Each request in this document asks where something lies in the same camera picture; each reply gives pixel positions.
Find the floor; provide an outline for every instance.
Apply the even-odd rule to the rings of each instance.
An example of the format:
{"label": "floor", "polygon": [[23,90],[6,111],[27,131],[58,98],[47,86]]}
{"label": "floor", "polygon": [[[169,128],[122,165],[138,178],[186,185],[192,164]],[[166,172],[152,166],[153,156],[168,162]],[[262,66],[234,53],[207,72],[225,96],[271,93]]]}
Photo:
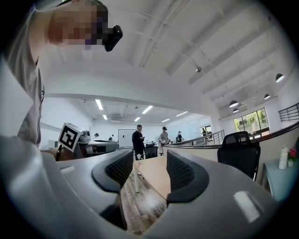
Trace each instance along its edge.
{"label": "floor", "polygon": [[134,173],[131,172],[121,189],[121,202],[128,232],[143,234],[166,209],[166,202],[138,176],[139,193],[135,191]]}

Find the ceiling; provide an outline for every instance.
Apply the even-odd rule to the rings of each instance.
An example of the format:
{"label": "ceiling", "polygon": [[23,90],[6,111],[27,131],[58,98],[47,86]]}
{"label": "ceiling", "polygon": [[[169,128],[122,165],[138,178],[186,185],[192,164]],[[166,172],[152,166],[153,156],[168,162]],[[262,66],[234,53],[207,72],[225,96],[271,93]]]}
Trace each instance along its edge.
{"label": "ceiling", "polygon": [[103,114],[107,116],[107,121],[115,123],[135,123],[135,119],[140,117],[137,123],[140,124],[161,124],[163,120],[171,119],[167,123],[178,119],[176,115],[182,113],[177,110],[164,109],[159,107],[153,107],[146,114],[142,112],[148,107],[148,105],[133,105],[120,102],[101,101],[103,110],[99,110],[95,100],[83,100],[76,99],[76,101],[87,111],[87,113],[95,120],[105,121]]}
{"label": "ceiling", "polygon": [[[44,0],[41,6],[50,7],[56,2],[60,1],[50,4]],[[90,51],[49,47],[43,58],[48,68],[103,59],[112,63],[123,61],[164,76],[169,83],[202,93],[226,117],[232,114],[228,107],[231,100],[244,103],[256,98],[253,104],[257,106],[264,102],[265,93],[274,97],[284,84],[276,84],[276,74],[287,76],[295,63],[292,48],[274,17],[256,1],[102,2],[109,9],[108,24],[119,24],[124,32],[115,49],[107,53],[102,46]],[[195,72],[197,67],[202,72]],[[180,95],[174,97],[184,100]],[[137,114],[131,105],[119,103],[119,107],[126,109],[128,117]],[[157,108],[151,113],[160,116],[167,110]]]}

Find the desk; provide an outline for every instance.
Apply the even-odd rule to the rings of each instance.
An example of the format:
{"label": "desk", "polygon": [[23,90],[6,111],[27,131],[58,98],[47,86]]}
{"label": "desk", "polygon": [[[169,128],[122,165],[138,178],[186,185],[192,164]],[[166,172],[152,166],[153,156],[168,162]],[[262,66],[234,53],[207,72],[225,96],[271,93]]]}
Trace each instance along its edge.
{"label": "desk", "polygon": [[137,170],[141,173],[147,183],[164,199],[171,192],[170,190],[170,178],[166,171],[167,157],[156,157],[151,159],[140,160],[133,162],[133,170],[135,177],[135,189],[139,192],[137,183]]}
{"label": "desk", "polygon": [[299,162],[295,162],[293,167],[279,169],[279,159],[265,162],[265,174],[262,186],[265,188],[269,182],[272,197],[280,202],[285,200],[295,184],[299,173]]}

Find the black shirt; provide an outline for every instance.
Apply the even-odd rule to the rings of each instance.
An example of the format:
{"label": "black shirt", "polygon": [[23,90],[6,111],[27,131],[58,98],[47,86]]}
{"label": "black shirt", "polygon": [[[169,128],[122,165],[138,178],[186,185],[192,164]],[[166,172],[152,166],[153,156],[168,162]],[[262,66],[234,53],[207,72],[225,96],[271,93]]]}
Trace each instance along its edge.
{"label": "black shirt", "polygon": [[142,133],[138,132],[137,130],[132,134],[132,142],[133,142],[133,148],[143,148],[144,144],[140,137],[142,137]]}
{"label": "black shirt", "polygon": [[181,134],[178,134],[178,141],[182,142],[182,136],[181,136]]}

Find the whiteboard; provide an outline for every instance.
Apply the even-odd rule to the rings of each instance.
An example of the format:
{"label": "whiteboard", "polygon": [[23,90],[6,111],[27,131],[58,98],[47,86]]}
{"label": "whiteboard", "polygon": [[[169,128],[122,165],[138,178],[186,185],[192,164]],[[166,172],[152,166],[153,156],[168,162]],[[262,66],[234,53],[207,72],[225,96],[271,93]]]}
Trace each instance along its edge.
{"label": "whiteboard", "polygon": [[118,144],[119,147],[133,147],[132,134],[135,129],[119,129],[118,130]]}

